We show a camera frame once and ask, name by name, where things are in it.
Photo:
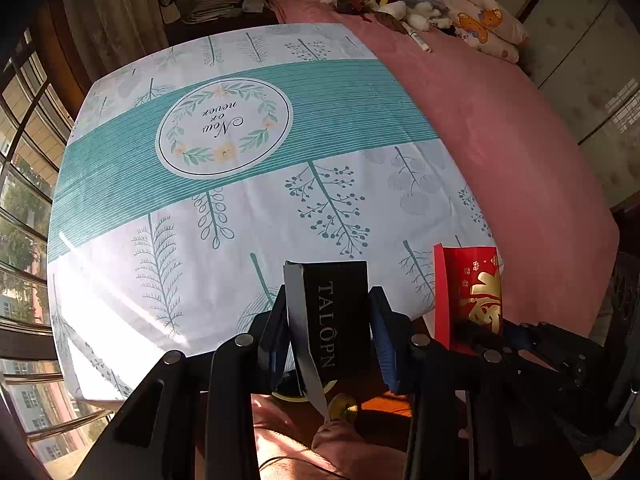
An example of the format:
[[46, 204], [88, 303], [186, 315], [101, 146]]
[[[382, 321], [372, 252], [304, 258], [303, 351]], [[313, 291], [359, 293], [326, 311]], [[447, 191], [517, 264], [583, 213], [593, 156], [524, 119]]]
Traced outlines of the black Talopn card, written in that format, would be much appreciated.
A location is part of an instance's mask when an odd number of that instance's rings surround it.
[[369, 368], [368, 270], [364, 261], [283, 266], [288, 328], [308, 401], [330, 420], [324, 387]]

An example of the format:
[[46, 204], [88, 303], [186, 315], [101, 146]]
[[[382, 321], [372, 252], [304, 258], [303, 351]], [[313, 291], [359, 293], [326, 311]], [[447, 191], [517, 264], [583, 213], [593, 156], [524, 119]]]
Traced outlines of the red envelope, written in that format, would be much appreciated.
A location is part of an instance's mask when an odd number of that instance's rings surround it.
[[434, 246], [435, 339], [474, 354], [475, 341], [502, 333], [502, 290], [494, 246]]

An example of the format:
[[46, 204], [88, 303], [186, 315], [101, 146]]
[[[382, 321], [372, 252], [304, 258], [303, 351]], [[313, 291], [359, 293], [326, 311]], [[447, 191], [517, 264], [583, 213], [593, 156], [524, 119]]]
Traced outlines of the blue cream-rimmed trash bin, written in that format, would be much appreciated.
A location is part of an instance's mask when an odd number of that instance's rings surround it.
[[273, 391], [271, 395], [288, 403], [306, 403], [308, 401], [306, 393], [299, 387], [299, 384], [280, 385], [278, 390]]

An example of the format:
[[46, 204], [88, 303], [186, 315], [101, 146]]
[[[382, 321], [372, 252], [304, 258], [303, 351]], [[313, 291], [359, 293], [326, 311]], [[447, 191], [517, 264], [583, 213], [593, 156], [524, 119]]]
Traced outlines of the left yellow knit slipper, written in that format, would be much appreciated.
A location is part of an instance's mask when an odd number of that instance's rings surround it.
[[329, 403], [329, 416], [332, 422], [342, 420], [352, 424], [359, 413], [358, 402], [345, 393], [339, 393]]

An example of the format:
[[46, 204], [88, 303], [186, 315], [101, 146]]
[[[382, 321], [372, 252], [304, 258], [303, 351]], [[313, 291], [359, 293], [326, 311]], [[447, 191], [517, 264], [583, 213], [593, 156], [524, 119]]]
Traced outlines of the pink trouser legs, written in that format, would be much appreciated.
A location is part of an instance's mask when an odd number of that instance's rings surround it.
[[263, 479], [400, 479], [406, 454], [369, 443], [354, 423], [329, 419], [311, 444], [272, 396], [252, 396], [259, 474]]

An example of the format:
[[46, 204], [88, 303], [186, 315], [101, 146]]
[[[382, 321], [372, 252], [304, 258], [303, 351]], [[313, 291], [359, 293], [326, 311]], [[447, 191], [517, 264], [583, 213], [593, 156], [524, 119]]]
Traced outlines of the pink bed sheet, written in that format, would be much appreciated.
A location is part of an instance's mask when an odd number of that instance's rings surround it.
[[430, 30], [419, 47], [375, 20], [271, 0], [283, 23], [341, 23], [387, 66], [461, 170], [506, 265], [504, 312], [588, 335], [618, 247], [602, 188], [559, 115], [524, 73]]

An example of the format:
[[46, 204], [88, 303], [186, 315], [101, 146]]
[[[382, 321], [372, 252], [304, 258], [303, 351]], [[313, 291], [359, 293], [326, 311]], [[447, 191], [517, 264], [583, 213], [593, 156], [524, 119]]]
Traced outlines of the leaf-print teal tablecloth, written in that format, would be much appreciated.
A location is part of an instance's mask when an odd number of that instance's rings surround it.
[[494, 238], [442, 139], [341, 24], [225, 32], [98, 80], [48, 234], [66, 387], [125, 400], [169, 350], [199, 354], [272, 307], [287, 261], [362, 260], [413, 318], [435, 245]]

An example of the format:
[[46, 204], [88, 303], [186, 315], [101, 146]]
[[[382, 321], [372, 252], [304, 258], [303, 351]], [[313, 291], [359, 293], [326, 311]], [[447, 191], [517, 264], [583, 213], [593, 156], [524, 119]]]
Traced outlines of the white marker pen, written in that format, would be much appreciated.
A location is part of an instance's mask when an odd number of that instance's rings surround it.
[[428, 45], [428, 43], [418, 34], [418, 32], [411, 27], [408, 23], [406, 22], [401, 22], [402, 27], [405, 29], [405, 31], [407, 32], [407, 34], [411, 37], [411, 39], [419, 46], [419, 48], [425, 52], [425, 53], [430, 53], [431, 52], [431, 47]]

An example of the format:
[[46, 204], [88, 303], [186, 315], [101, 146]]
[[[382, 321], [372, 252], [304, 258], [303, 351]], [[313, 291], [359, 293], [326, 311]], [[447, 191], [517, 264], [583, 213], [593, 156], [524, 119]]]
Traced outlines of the grey white plush toy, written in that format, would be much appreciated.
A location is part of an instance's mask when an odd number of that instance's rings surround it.
[[406, 5], [405, 21], [415, 30], [444, 30], [452, 25], [448, 8], [436, 0], [401, 1]]

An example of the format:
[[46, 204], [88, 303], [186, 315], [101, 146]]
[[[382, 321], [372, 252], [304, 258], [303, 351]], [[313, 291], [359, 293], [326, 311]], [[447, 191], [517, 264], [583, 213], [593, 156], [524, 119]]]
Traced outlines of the dark bedside table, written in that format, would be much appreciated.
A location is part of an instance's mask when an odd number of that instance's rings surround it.
[[252, 28], [278, 24], [279, 21], [269, 9], [262, 13], [244, 13], [231, 18], [217, 18], [208, 22], [186, 24], [184, 21], [175, 21], [165, 26], [165, 34], [168, 46], [176, 46], [191, 40], [231, 32], [232, 30]]

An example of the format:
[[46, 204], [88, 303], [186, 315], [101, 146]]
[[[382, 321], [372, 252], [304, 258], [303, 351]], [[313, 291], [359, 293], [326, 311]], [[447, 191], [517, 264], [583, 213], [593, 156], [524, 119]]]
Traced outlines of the bee plush toy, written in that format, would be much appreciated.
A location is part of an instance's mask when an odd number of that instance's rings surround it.
[[321, 0], [339, 14], [357, 15], [369, 21], [371, 14], [381, 25], [393, 32], [408, 35], [405, 17], [407, 6], [402, 0]]

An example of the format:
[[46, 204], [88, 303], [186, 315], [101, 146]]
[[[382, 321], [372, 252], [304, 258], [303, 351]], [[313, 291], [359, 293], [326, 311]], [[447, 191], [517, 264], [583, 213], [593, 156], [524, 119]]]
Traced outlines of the beige floral curtain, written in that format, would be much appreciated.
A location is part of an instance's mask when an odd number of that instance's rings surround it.
[[63, 6], [91, 81], [167, 47], [157, 0], [63, 0]]

